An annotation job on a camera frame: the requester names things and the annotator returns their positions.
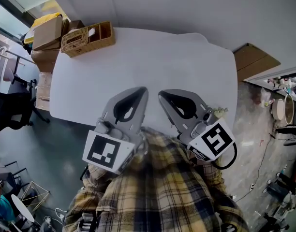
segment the cardboard box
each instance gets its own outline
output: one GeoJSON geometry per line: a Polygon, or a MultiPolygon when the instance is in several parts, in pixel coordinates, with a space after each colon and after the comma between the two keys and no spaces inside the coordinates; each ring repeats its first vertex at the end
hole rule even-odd
{"type": "Polygon", "coordinates": [[[85,25],[80,20],[71,21],[67,32],[71,31],[72,29],[81,29],[84,27],[85,27],[85,25]]]}
{"type": "MultiPolygon", "coordinates": [[[[69,21],[67,19],[62,21],[61,36],[68,32],[69,21]]],[[[40,72],[52,72],[61,47],[61,37],[58,43],[50,45],[40,51],[32,51],[31,58],[36,63],[40,72]]]]}
{"type": "Polygon", "coordinates": [[[49,111],[49,100],[36,98],[36,108],[49,111]]]}
{"type": "Polygon", "coordinates": [[[60,49],[32,51],[31,58],[36,63],[40,72],[52,72],[60,49]]]}
{"type": "Polygon", "coordinates": [[[39,25],[34,32],[32,49],[34,51],[43,50],[48,46],[57,44],[62,33],[62,16],[57,16],[39,25]]]}
{"type": "Polygon", "coordinates": [[[234,57],[239,82],[281,64],[278,60],[250,43],[235,51],[234,57]]]}
{"type": "Polygon", "coordinates": [[[36,108],[49,111],[52,73],[41,72],[36,90],[36,108]]]}

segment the wicker basket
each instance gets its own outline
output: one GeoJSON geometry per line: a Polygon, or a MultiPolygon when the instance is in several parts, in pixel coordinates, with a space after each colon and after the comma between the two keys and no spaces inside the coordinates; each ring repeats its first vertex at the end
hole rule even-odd
{"type": "Polygon", "coordinates": [[[72,58],[115,43],[113,26],[111,22],[106,21],[65,34],[62,38],[61,52],[72,58]],[[95,34],[88,37],[88,31],[92,28],[95,28],[95,34]]]}

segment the floor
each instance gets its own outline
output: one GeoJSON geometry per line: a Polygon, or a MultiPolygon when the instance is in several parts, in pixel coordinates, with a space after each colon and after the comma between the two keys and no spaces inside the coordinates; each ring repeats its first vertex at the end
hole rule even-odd
{"type": "MultiPolygon", "coordinates": [[[[250,84],[238,85],[237,115],[233,129],[238,156],[234,165],[223,171],[227,191],[236,196],[235,201],[246,195],[251,184],[255,183],[274,124],[269,108],[262,108],[254,102],[258,101],[260,90],[250,84]]],[[[32,127],[26,126],[20,130],[6,128],[0,132],[0,162],[7,164],[18,161],[18,165],[12,167],[13,172],[26,167],[28,171],[21,174],[24,182],[33,180],[50,191],[49,198],[37,213],[36,220],[40,223],[44,215],[55,217],[55,208],[66,210],[81,188],[79,177],[86,165],[82,161],[82,153],[91,129],[90,126],[52,118],[48,112],[42,114],[50,118],[50,124],[34,117],[32,127]]],[[[254,190],[237,202],[251,231],[258,230],[263,223],[259,214],[269,211],[274,203],[267,194],[262,193],[267,180],[286,164],[285,172],[289,173],[296,158],[296,146],[284,147],[282,144],[282,140],[270,140],[254,190]]],[[[223,157],[224,163],[231,159],[231,154],[229,151],[223,157]]],[[[60,231],[61,225],[55,221],[53,224],[60,231]]]]}
{"type": "MultiPolygon", "coordinates": [[[[292,164],[296,159],[296,145],[283,146],[284,140],[270,137],[269,133],[272,133],[274,126],[277,124],[284,126],[286,123],[281,121],[274,124],[269,108],[257,105],[259,94],[261,94],[261,88],[258,86],[247,83],[238,85],[237,111],[233,127],[238,154],[235,163],[228,170],[223,171],[227,192],[236,196],[234,200],[243,211],[251,231],[258,231],[265,222],[261,214],[269,213],[276,207],[275,201],[262,192],[267,180],[274,179],[275,174],[285,165],[287,165],[285,174],[290,176],[292,164]],[[253,191],[244,197],[255,181],[253,191]]],[[[276,93],[271,97],[284,98],[276,93]]],[[[290,135],[278,134],[276,137],[287,139],[290,135]]],[[[232,157],[232,152],[226,152],[222,160],[227,163],[232,157]]]]}

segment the gray wall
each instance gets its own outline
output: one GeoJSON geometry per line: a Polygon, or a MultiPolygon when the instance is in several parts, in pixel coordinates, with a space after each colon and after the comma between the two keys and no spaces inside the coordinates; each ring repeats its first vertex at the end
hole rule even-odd
{"type": "Polygon", "coordinates": [[[296,0],[56,0],[71,20],[171,33],[199,32],[234,50],[250,42],[296,66],[296,0]]]}

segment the white bucket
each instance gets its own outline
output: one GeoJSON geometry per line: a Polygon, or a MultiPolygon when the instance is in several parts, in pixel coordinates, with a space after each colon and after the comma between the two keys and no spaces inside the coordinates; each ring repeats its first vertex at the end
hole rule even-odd
{"type": "Polygon", "coordinates": [[[284,100],[278,99],[272,105],[273,117],[275,120],[282,120],[284,117],[284,100]]]}
{"type": "Polygon", "coordinates": [[[284,118],[285,122],[292,124],[294,116],[294,102],[291,95],[286,95],[284,98],[284,118]]]}

